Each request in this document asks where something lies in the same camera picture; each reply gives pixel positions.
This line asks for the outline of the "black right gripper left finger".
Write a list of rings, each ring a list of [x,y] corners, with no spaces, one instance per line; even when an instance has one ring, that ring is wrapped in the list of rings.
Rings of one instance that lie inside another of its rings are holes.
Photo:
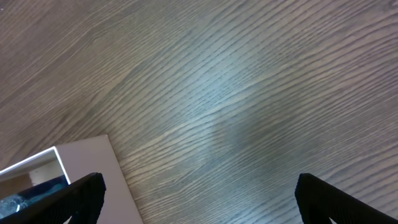
[[[103,175],[69,184],[64,175],[1,199],[1,224],[96,224],[104,204]]]

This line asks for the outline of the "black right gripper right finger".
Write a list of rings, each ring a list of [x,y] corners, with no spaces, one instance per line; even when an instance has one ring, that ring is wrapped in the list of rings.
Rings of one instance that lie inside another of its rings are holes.
[[[395,218],[309,173],[299,175],[295,198],[304,224],[397,224]]]

